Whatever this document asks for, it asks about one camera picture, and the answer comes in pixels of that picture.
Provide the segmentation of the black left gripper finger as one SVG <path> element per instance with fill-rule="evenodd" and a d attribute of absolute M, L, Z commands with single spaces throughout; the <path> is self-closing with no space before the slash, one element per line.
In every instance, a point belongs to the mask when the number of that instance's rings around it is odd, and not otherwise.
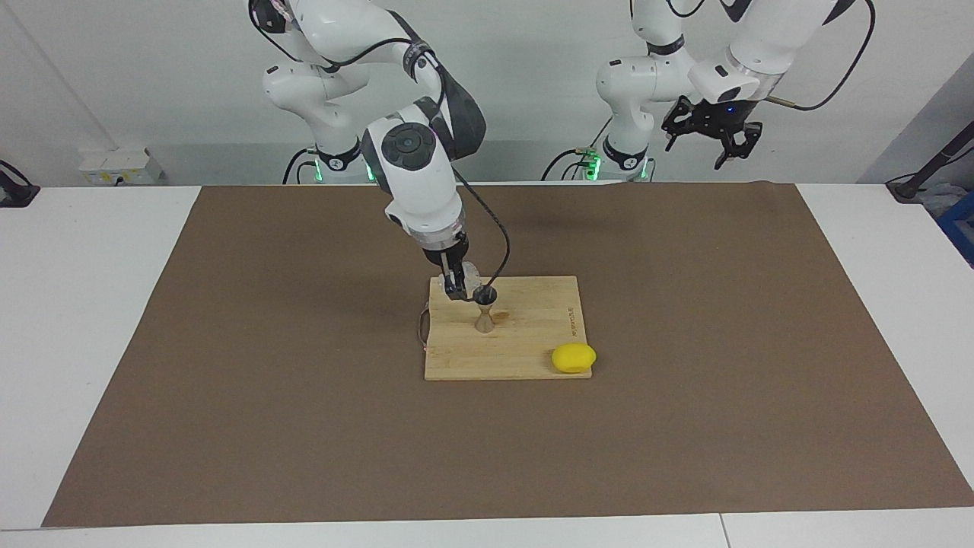
<path fill-rule="evenodd" d="M 695 132 L 695 123 L 691 113 L 669 113 L 662 122 L 661 128 L 667 134 L 667 145 L 664 151 L 671 152 L 678 138 Z"/>
<path fill-rule="evenodd" d="M 723 146 L 723 152 L 715 161 L 714 170 L 720 170 L 729 160 L 747 159 L 761 138 L 763 129 L 762 123 L 741 123 L 734 127 L 720 127 L 718 139 Z"/>

